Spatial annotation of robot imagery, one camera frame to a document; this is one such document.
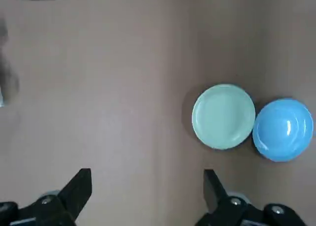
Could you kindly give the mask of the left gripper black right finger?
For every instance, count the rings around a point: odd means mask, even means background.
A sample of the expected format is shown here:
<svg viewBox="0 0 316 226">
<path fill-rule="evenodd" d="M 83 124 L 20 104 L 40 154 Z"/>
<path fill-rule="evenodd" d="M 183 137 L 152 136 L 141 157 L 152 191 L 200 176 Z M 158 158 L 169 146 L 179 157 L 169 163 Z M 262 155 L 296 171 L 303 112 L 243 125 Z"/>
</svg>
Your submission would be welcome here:
<svg viewBox="0 0 316 226">
<path fill-rule="evenodd" d="M 203 172 L 203 195 L 208 207 L 197 226 L 305 226 L 290 207 L 270 203 L 257 209 L 240 195 L 229 195 L 213 169 Z"/>
</svg>

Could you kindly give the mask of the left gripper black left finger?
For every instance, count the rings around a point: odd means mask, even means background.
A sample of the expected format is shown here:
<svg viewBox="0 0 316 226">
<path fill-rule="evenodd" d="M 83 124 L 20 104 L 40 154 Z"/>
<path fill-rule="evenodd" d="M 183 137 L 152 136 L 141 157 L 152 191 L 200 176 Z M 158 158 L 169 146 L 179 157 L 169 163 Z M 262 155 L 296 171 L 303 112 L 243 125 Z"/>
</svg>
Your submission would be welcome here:
<svg viewBox="0 0 316 226">
<path fill-rule="evenodd" d="M 29 206 L 0 203 L 2 226 L 74 226 L 91 197 L 91 169 L 82 168 L 57 193 L 46 194 Z"/>
</svg>

